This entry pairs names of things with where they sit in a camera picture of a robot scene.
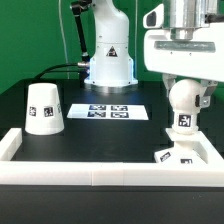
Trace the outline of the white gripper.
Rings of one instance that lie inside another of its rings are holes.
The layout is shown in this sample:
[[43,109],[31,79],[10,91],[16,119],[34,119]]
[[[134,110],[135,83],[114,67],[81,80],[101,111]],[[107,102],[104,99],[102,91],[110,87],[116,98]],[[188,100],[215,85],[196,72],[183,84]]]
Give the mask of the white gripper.
[[176,76],[203,79],[196,106],[210,106],[218,82],[224,82],[224,13],[217,3],[161,3],[143,17],[144,63],[165,73],[166,96]]

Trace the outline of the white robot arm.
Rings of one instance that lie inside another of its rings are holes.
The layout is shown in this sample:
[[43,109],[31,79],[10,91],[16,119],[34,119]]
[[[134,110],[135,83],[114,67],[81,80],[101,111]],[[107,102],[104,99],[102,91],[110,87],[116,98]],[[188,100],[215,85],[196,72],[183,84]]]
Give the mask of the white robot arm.
[[[112,0],[93,0],[96,50],[85,83],[102,91],[135,85],[129,57],[129,20]],[[144,64],[163,75],[168,89],[177,76],[197,78],[203,86],[199,105],[207,107],[224,83],[224,15],[218,0],[163,0],[145,14]]]

